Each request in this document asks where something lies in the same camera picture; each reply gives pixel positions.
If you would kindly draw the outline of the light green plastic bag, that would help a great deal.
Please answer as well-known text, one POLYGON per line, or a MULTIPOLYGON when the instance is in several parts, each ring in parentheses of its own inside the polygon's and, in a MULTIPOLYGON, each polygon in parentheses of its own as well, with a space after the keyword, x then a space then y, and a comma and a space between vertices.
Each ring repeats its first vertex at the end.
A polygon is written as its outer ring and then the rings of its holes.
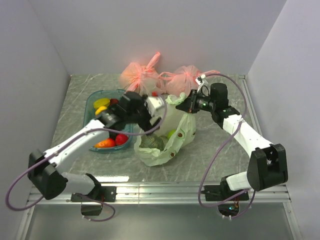
POLYGON ((176 109, 186 98, 184 92, 179 96, 168 95, 166 116, 159 130, 149 136, 136 137, 134 152, 145 165, 153 167, 167 163, 194 140, 195 115, 176 109))

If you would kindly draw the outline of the green fake lime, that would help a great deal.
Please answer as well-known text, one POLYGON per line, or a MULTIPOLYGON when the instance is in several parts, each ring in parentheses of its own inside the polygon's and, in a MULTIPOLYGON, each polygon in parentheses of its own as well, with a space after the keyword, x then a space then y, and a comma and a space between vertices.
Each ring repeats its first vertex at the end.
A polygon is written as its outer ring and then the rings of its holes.
POLYGON ((175 133, 176 131, 173 129, 167 134, 167 139, 169 140, 171 136, 175 133))

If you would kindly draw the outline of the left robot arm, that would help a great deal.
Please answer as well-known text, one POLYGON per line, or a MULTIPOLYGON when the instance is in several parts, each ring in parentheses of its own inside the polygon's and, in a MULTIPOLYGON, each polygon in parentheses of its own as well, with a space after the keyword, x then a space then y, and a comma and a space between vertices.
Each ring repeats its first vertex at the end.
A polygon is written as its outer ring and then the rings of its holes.
POLYGON ((166 103, 160 96, 139 95, 129 91, 119 100, 89 121, 79 132, 59 145, 41 152, 36 150, 29 155, 29 180, 46 200, 62 193, 84 195, 89 201, 100 199, 101 183, 89 173, 80 175, 69 173, 74 161, 95 144, 107 139, 110 133, 119 133, 128 124, 137 124, 150 135, 161 124, 154 118, 166 103))

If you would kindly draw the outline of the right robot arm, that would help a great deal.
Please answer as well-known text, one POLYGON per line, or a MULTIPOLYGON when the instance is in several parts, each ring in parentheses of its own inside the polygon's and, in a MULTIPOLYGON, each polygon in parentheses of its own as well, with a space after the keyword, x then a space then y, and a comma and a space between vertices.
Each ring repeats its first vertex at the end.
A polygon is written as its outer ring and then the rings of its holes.
POLYGON ((288 181, 286 150, 281 144, 273 144, 263 138, 229 105, 228 89, 224 83, 213 83, 210 94, 192 90, 176 109, 195 114, 206 111, 221 129, 230 134, 249 156, 247 171, 223 177, 219 195, 233 199, 238 191, 261 191, 288 181))

